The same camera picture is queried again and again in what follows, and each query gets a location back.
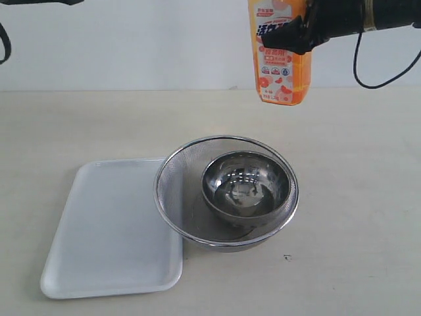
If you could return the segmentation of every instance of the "metal colander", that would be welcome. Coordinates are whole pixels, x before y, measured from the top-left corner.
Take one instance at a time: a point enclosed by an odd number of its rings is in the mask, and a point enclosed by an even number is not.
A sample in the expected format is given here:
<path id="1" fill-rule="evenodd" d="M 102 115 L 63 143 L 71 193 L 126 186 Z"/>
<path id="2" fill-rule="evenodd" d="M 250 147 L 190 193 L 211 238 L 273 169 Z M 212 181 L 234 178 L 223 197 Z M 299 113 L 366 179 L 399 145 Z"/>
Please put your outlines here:
<path id="1" fill-rule="evenodd" d="M 285 216 L 257 228 L 235 227 L 215 217 L 203 198 L 203 171 L 233 151 L 261 153 L 283 168 L 289 178 Z M 247 138 L 213 136 L 190 142 L 166 159 L 155 179 L 155 201 L 163 219 L 184 238 L 217 251 L 239 251 L 261 243 L 289 222 L 297 208 L 298 186 L 288 162 L 272 148 Z"/>

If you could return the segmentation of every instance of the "black cable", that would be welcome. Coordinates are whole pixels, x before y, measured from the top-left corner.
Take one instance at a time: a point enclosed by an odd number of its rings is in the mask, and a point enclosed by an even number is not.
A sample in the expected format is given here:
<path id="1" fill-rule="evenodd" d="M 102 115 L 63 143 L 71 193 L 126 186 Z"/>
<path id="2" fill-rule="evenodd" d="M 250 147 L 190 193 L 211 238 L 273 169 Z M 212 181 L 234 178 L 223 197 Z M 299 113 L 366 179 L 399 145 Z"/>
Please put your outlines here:
<path id="1" fill-rule="evenodd" d="M 5 57 L 3 59 L 0 59 L 0 65 L 5 63 L 7 59 L 11 56 L 12 53 L 12 43 L 11 39 L 7 35 L 7 32 L 3 25 L 0 23 L 0 39 L 3 42 L 3 46 L 5 47 Z"/>
<path id="2" fill-rule="evenodd" d="M 420 60 L 421 58 L 421 51 L 418 53 L 418 55 L 415 57 L 415 59 L 413 60 L 413 62 L 411 62 L 411 64 L 404 69 L 404 71 L 402 71 L 400 74 L 394 76 L 392 79 L 389 79 L 388 81 L 382 83 L 382 84 L 378 84 L 377 86 L 368 86 L 366 84 L 364 84 L 360 78 L 358 77 L 357 74 L 357 59 L 358 59 L 358 52 L 360 50 L 360 44 L 361 44 L 361 38 L 362 38 L 362 33 L 364 33 L 364 21 L 366 19 L 366 6 L 365 6 L 365 2 L 361 1 L 361 18 L 362 18 L 362 25 L 361 25 L 361 30 L 360 33 L 358 35 L 358 40 L 357 40 L 357 45 L 355 46 L 355 53 L 354 53 L 354 65 L 353 65 L 353 72 L 354 72 L 354 78 L 355 80 L 359 83 L 360 86 L 366 88 L 366 89 L 379 89 L 382 88 L 396 80 L 398 80 L 400 77 L 402 77 L 403 75 L 405 75 L 408 71 L 410 71 L 413 66 L 415 66 L 415 64 Z"/>

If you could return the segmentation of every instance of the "metal bowl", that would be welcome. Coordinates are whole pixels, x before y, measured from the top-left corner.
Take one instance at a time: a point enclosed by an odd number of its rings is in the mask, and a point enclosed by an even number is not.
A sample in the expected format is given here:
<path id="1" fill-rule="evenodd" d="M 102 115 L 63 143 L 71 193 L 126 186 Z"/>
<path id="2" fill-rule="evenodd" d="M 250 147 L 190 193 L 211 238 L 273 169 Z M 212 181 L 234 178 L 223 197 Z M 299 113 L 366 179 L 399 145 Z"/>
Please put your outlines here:
<path id="1" fill-rule="evenodd" d="M 216 216 L 254 228 L 276 220 L 289 193 L 281 164 L 261 153 L 235 151 L 215 159 L 202 177 L 203 197 Z"/>
<path id="2" fill-rule="evenodd" d="M 265 225 L 234 226 L 215 216 L 205 201 L 202 190 L 205 169 L 218 157 L 233 151 L 264 155 L 286 174 L 287 188 L 282 192 L 287 195 L 278 216 Z M 299 200 L 297 179 L 288 162 L 267 145 L 238 136 L 201 138 L 177 149 L 158 170 L 154 196 L 159 213 L 176 232 L 198 246 L 221 252 L 246 250 L 275 235 L 292 219 Z"/>

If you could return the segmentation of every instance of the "detergent bottle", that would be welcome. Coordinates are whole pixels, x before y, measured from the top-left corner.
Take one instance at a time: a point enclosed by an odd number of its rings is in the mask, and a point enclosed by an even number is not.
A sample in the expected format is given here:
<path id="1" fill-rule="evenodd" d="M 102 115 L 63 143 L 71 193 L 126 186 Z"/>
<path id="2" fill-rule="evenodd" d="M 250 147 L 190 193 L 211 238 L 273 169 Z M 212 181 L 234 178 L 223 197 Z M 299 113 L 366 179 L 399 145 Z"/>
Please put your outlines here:
<path id="1" fill-rule="evenodd" d="M 261 39 L 305 11 L 305 0 L 249 0 L 256 87 L 264 102 L 296 105 L 309 90 L 311 52 L 298 55 L 265 48 Z"/>

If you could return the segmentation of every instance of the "white table surface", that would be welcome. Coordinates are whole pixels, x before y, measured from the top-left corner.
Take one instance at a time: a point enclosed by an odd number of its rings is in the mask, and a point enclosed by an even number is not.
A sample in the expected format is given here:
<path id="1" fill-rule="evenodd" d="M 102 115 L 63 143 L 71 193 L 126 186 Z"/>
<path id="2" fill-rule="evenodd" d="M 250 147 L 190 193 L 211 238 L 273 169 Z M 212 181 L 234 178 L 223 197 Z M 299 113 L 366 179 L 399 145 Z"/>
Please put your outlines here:
<path id="1" fill-rule="evenodd" d="M 0 93 L 0 315 L 419 315 L 421 89 Z M 167 292 L 53 301 L 39 278 L 78 168 L 167 155 L 213 134 L 276 148 L 297 173 L 290 224 L 249 251 L 185 245 Z"/>

